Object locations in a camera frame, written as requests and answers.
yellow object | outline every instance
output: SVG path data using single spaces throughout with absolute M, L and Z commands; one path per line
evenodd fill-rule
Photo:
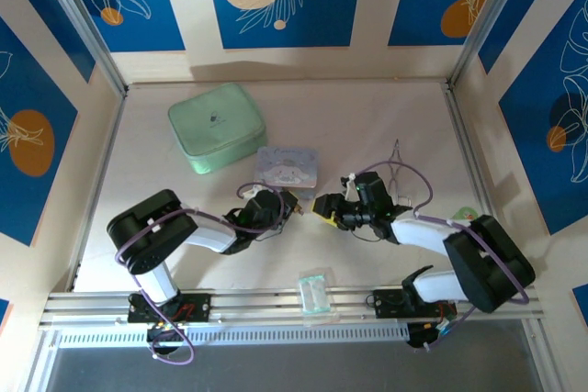
M 122 14 L 114 8 L 107 6 L 100 12 L 102 20 L 107 22 L 109 25 L 116 27 L 122 23 Z
M 20 172 L 39 178 L 49 171 L 55 153 L 50 121 L 37 110 L 16 112 L 7 124 L 10 158 Z
M 486 0 L 456 0 L 443 13 L 441 31 L 447 37 L 467 37 Z
M 314 211 L 314 205 L 316 204 L 316 199 L 314 200 L 314 204 L 312 204 L 312 213 L 314 213 L 316 216 L 318 216 L 319 218 L 321 218 L 322 220 L 324 220 L 327 224 L 332 225 L 333 227 L 337 228 L 337 224 L 334 221 L 334 213 L 331 215 L 330 218 L 325 218 L 321 215 L 319 215 L 317 212 Z
M 566 147 L 566 129 L 560 126 L 552 127 L 548 132 L 548 147 L 551 151 L 563 151 Z

purple cable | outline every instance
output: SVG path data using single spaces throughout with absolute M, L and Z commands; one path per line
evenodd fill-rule
M 516 288 L 516 290 L 523 297 L 523 298 L 511 298 L 509 300 L 509 302 L 516 303 L 516 304 L 519 304 L 519 305 L 526 305 L 526 304 L 529 303 L 529 296 L 527 295 L 527 293 L 525 292 L 525 289 L 519 283 L 519 281 L 516 280 L 515 275 L 508 269 L 508 267 L 506 266 L 506 264 L 494 252 L 494 250 L 492 248 L 490 248 L 490 246 L 484 241 L 484 239 L 481 238 L 480 235 L 478 235 L 474 230 L 472 230 L 470 227 L 467 227 L 465 225 L 461 225 L 458 222 L 454 222 L 451 219 L 434 218 L 434 217 L 431 217 L 431 216 L 424 216 L 424 215 L 421 215 L 419 213 L 419 210 L 421 208 L 423 208 L 424 206 L 428 205 L 433 200 L 433 186 L 431 185 L 431 183 L 429 182 L 429 180 L 426 179 L 426 177 L 421 172 L 419 172 L 416 168 L 412 167 L 409 164 L 405 164 L 404 162 L 387 160 L 387 161 L 376 162 L 375 164 L 372 164 L 369 167 L 366 167 L 365 169 L 363 169 L 361 172 L 358 172 L 357 174 L 362 174 L 364 172 L 367 172 L 367 171 L 369 171 L 371 169 L 374 169 L 374 168 L 376 168 L 376 167 L 378 167 L 380 165 L 384 165 L 384 164 L 396 164 L 396 165 L 399 165 L 400 167 L 406 167 L 407 169 L 412 170 L 413 172 L 415 172 L 423 180 L 424 184 L 426 185 L 427 189 L 429 190 L 429 197 L 424 202 L 422 202 L 421 204 L 419 204 L 418 206 L 416 206 L 413 209 L 413 215 L 414 215 L 415 218 L 420 219 L 420 220 L 424 220 L 425 222 L 432 222 L 432 223 L 440 224 L 440 225 L 449 225 L 450 227 L 453 227 L 455 229 L 465 231 L 467 234 L 469 234 L 482 247 L 482 249 L 485 252 L 488 253 L 488 255 L 494 260 L 494 262 L 503 271 L 503 273 L 506 274 L 506 277 L 508 277 L 508 280 L 513 284 L 513 286 Z M 455 329 L 461 323 L 463 323 L 464 321 L 466 321 L 466 319 L 469 317 L 469 315 L 471 315 L 471 313 L 475 309 L 476 309 L 476 307 L 471 307 L 463 316 L 461 316 L 459 318 L 458 321 L 455 322 L 455 324 L 453 326 L 451 326 L 451 328 L 449 329 L 448 332 L 451 332 L 453 329 Z M 441 337 L 437 338 L 437 340 L 435 340 L 433 343 L 429 344 L 428 347 L 427 347 L 427 351 L 429 351 L 431 348 L 437 346 L 439 344 L 439 342 L 441 342 L 443 340 L 443 338 L 444 337 L 441 336 Z
M 208 219 L 212 219 L 215 220 L 223 225 L 226 225 L 228 227 L 231 227 L 234 230 L 239 230 L 239 231 L 245 231 L 248 233 L 265 233 L 269 230 L 272 230 L 274 228 L 276 228 L 280 222 L 283 220 L 284 218 L 284 211 L 286 209 L 286 204 L 284 202 L 284 198 L 282 197 L 282 195 L 279 193 L 279 191 L 275 188 L 272 187 L 270 185 L 264 184 L 264 183 L 258 183 L 258 182 L 252 182 L 252 183 L 245 183 L 243 185 L 241 185 L 238 189 L 237 189 L 237 196 L 241 199 L 243 199 L 243 195 L 241 195 L 241 190 L 243 190 L 245 187 L 247 187 L 248 185 L 263 185 L 267 188 L 269 188 L 272 192 L 274 192 L 277 197 L 279 198 L 279 203 L 280 203 L 280 211 L 279 211 L 279 216 L 277 217 L 276 222 L 269 227 L 266 230 L 253 230 L 253 229 L 246 229 L 243 227 L 238 227 L 236 225 L 232 225 L 230 222 L 228 222 L 225 219 L 221 219 L 221 218 L 217 218 L 215 216 L 209 215 L 208 213 L 204 213 L 201 211 L 196 211 L 193 208 L 180 208 L 176 211 L 173 211 L 171 213 L 168 213 L 164 216 L 161 216 L 160 218 L 158 218 L 155 222 L 153 222 L 152 224 L 148 225 L 147 227 L 145 227 L 144 229 L 142 229 L 141 231 L 139 231 L 137 234 L 135 234 L 132 238 L 130 238 L 128 241 L 126 241 L 122 247 L 120 247 L 120 249 L 117 251 L 117 253 L 115 254 L 115 261 L 116 263 L 118 263 L 121 266 L 124 266 L 127 270 L 129 269 L 127 267 L 127 263 L 123 260 L 122 255 L 125 253 L 126 250 L 128 250 L 131 246 L 133 246 L 138 240 L 140 240 L 143 236 L 145 236 L 147 233 L 149 233 L 150 231 L 152 231 L 156 226 L 163 224 L 164 222 L 166 222 L 168 219 L 170 218 L 175 218 L 177 216 L 180 215 L 184 215 L 184 214 L 188 214 L 188 215 L 200 215 L 203 218 L 208 218 Z M 151 353 L 153 354 L 154 357 L 157 358 L 157 360 L 164 362 L 166 364 L 172 364 L 172 365 L 177 365 L 177 366 L 184 366 L 187 364 L 192 363 L 192 361 L 194 360 L 196 351 L 194 349 L 194 345 L 192 344 L 192 342 L 190 341 L 190 339 L 185 335 L 185 333 L 179 329 L 179 327 L 174 323 L 173 320 L 171 320 L 169 317 L 167 317 L 165 315 L 165 313 L 155 304 L 155 302 L 149 297 L 149 295 L 143 290 L 141 283 L 139 282 L 139 280 L 137 279 L 137 277 L 134 274 L 130 275 L 132 277 L 132 280 L 135 282 L 135 284 L 137 285 L 137 287 L 140 289 L 141 291 L 141 295 L 143 296 L 143 298 L 145 299 L 145 301 L 149 304 L 149 306 L 153 309 L 153 311 L 155 311 L 155 313 L 162 318 L 162 320 L 164 320 L 165 322 L 167 322 L 167 324 L 169 324 L 172 327 L 172 330 L 177 333 L 177 335 L 180 336 L 180 338 L 187 344 L 187 347 L 190 351 L 190 356 L 184 360 L 184 361 L 174 361 L 174 360 L 169 360 L 167 358 L 163 358 L 161 356 L 159 356 L 156 352 L 155 352 L 155 344 L 161 340 L 161 339 L 153 339 L 153 342 L 151 343 L 151 345 L 149 346 L 149 350 L 151 351 Z
M 121 265 L 124 266 L 125 268 L 127 268 L 127 264 L 125 263 L 125 261 L 122 259 L 122 254 L 132 245 L 135 244 L 135 242 L 137 242 L 139 239 L 141 239 L 143 236 L 145 236 L 148 232 L 150 232 L 151 230 L 153 230 L 153 228 L 157 225 L 163 224 L 164 222 L 166 222 L 168 219 L 170 218 L 175 218 L 176 216 L 179 215 L 183 215 L 183 214 L 194 214 L 195 210 L 193 210 L 192 208 L 181 208 L 179 210 L 173 211 L 171 213 L 168 213 L 167 215 L 161 216 L 159 219 L 157 219 L 153 224 L 148 225 L 147 227 L 145 227 L 143 230 L 139 231 L 137 234 L 135 234 L 132 238 L 130 238 L 128 241 L 126 241 L 124 243 L 124 245 L 122 247 L 120 247 L 120 250 L 115 254 L 115 261 Z M 172 329 L 175 331 L 175 333 L 177 333 L 177 335 L 180 336 L 180 338 L 187 344 L 187 347 L 190 351 L 190 356 L 183 361 L 174 361 L 174 360 L 170 360 L 168 358 L 163 358 L 161 356 L 159 356 L 156 352 L 155 352 L 155 343 L 156 340 L 153 340 L 153 342 L 150 344 L 149 346 L 149 350 L 151 351 L 151 353 L 153 354 L 154 357 L 157 357 L 157 360 L 164 362 L 166 364 L 173 364 L 176 366 L 185 366 L 187 364 L 192 363 L 192 361 L 194 360 L 194 356 L 196 354 L 195 349 L 194 349 L 194 345 L 192 344 L 192 342 L 190 341 L 190 339 L 185 335 L 185 333 L 180 330 L 178 328 L 178 326 L 174 323 L 173 320 L 171 320 L 169 317 L 167 317 L 165 315 L 165 313 L 155 304 L 155 302 L 153 302 L 153 300 L 149 297 L 149 295 L 143 290 L 141 283 L 139 282 L 139 280 L 137 279 L 137 277 L 135 276 L 135 274 L 131 274 L 130 275 L 132 277 L 132 280 L 135 282 L 135 284 L 139 287 L 140 291 L 141 291 L 141 295 L 143 296 L 143 298 L 145 299 L 145 301 L 149 304 L 149 306 L 153 309 L 153 311 L 155 311 L 155 313 L 161 317 L 165 322 L 167 322 Z

